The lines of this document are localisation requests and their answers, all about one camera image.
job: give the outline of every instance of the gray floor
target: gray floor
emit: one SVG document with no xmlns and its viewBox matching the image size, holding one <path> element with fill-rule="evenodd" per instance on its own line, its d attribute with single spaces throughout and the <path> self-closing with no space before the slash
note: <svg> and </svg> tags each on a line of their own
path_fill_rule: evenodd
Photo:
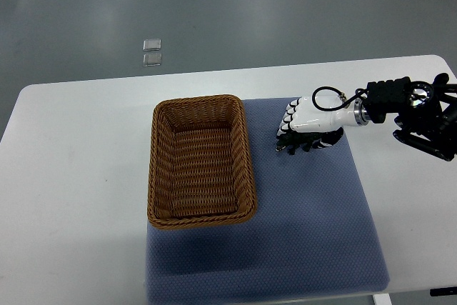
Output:
<svg viewBox="0 0 457 305">
<path fill-rule="evenodd" d="M 0 0 L 0 136 L 29 84 L 419 54 L 457 71 L 456 19 L 456 0 Z M 144 68 L 142 41 L 156 37 L 163 64 Z"/>
</svg>

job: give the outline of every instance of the wicker basket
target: wicker basket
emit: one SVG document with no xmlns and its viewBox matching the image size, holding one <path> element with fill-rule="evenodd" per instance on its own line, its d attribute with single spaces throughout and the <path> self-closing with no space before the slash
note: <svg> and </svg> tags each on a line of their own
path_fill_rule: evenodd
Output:
<svg viewBox="0 0 457 305">
<path fill-rule="evenodd" d="M 148 219 L 159 229 L 235 224 L 257 198 L 243 103 L 236 96 L 162 101 L 154 109 Z"/>
</svg>

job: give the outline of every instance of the robotic hand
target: robotic hand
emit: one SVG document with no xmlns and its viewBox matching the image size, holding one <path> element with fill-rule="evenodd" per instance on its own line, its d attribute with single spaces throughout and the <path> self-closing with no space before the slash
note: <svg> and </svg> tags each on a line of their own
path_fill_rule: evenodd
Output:
<svg viewBox="0 0 457 305">
<path fill-rule="evenodd" d="M 393 136 L 401 143 L 450 161 L 457 154 L 457 84 L 448 84 L 446 73 L 432 84 L 397 80 L 369 82 L 350 99 L 333 87 L 320 87 L 312 96 L 292 101 L 279 126 L 276 151 L 287 146 L 290 155 L 302 149 L 334 145 L 343 136 L 343 126 L 365 126 L 369 121 L 383 123 L 386 114 L 397 113 L 400 130 Z M 317 96 L 328 89 L 335 96 Z M 441 102 L 448 106 L 443 110 Z"/>
</svg>

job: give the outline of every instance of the blue fabric mat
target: blue fabric mat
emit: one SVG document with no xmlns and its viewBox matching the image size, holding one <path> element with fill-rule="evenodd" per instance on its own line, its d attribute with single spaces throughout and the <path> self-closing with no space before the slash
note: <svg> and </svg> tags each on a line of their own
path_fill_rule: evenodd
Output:
<svg viewBox="0 0 457 305">
<path fill-rule="evenodd" d="M 160 231 L 148 224 L 150 304 L 222 304 L 377 292 L 389 277 L 344 136 L 275 152 L 290 99 L 244 102 L 258 211 L 246 223 Z"/>
</svg>

